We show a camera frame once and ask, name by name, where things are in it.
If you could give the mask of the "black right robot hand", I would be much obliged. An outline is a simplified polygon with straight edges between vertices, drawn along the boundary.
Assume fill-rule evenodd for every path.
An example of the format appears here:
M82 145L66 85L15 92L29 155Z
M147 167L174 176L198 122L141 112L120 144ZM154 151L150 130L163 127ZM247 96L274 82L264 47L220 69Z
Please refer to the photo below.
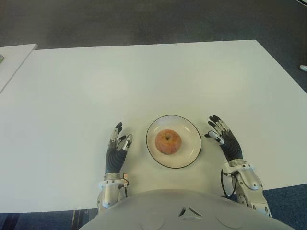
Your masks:
M240 144L228 125L216 115L209 117L208 124L213 130L208 131L204 136L214 139L220 145L227 161L243 159Z

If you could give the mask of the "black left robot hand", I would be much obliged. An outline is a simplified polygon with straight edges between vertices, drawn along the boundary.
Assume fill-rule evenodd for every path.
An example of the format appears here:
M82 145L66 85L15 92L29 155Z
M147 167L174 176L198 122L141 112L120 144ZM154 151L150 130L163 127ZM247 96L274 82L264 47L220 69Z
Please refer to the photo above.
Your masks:
M119 173L127 156L128 150L133 141L133 135L123 135L118 137L123 130L122 122L119 122L110 137L106 152L106 168L107 173Z

